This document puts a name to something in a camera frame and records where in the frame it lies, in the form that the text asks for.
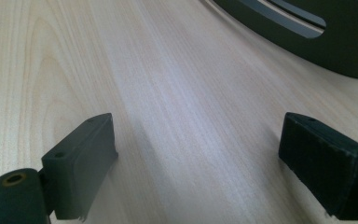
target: dark green object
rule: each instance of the dark green object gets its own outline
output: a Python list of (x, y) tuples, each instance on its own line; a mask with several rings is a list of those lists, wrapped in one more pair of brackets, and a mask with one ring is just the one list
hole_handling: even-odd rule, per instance
[(264, 0), (315, 32), (258, 0), (214, 0), (235, 19), (284, 49), (322, 67), (358, 78), (358, 1)]
[(357, 142), (316, 119), (287, 113), (279, 156), (330, 216), (358, 220)]
[(49, 223), (87, 217), (104, 177), (118, 156), (111, 114), (88, 119), (42, 158), (43, 169), (0, 177), (0, 224)]

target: black mechanical part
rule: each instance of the black mechanical part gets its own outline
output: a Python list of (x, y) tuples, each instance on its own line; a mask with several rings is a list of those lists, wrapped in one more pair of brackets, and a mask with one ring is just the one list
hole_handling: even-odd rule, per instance
[(111, 114), (88, 119), (42, 158), (43, 169), (0, 177), (0, 224), (85, 219), (118, 154)]
[(358, 1), (213, 1), (276, 45), (324, 68), (358, 78)]
[(358, 220), (358, 143), (317, 119), (287, 113), (279, 157), (330, 216)]

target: tabletop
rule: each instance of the tabletop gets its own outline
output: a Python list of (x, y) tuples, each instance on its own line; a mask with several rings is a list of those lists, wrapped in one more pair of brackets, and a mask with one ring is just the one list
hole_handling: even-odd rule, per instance
[(358, 141), (358, 79), (211, 0), (0, 1), (0, 175), (113, 115), (86, 223), (339, 223), (278, 158), (289, 111)]

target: wooden table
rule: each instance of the wooden table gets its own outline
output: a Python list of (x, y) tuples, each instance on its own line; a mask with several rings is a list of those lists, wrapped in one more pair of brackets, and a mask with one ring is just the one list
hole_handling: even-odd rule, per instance
[(278, 158), (288, 111), (358, 141), (358, 79), (210, 0), (0, 1), (0, 175), (113, 114), (87, 223), (338, 223)]

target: curved green object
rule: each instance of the curved green object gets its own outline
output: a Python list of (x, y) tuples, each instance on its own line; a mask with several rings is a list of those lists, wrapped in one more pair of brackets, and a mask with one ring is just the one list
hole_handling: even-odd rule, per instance
[(344, 76), (358, 78), (358, 1), (214, 1), (232, 17), (280, 47)]

